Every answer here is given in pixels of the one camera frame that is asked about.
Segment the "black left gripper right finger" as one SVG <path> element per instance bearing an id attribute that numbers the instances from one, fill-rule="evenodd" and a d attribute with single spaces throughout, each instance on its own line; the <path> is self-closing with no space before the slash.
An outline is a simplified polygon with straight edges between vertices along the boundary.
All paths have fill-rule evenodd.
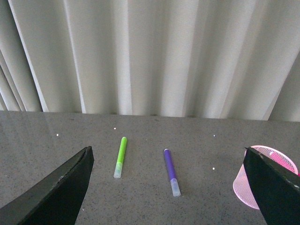
<path id="1" fill-rule="evenodd" d="M 255 201 L 268 225 L 300 223 L 300 177 L 252 147 L 243 165 Z"/>

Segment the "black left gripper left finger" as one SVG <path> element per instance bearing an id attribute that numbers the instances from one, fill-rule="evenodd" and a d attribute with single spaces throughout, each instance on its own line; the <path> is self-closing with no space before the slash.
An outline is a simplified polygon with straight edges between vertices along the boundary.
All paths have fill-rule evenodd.
<path id="1" fill-rule="evenodd" d="M 73 225 L 94 164 L 88 146 L 0 209 L 2 225 Z"/>

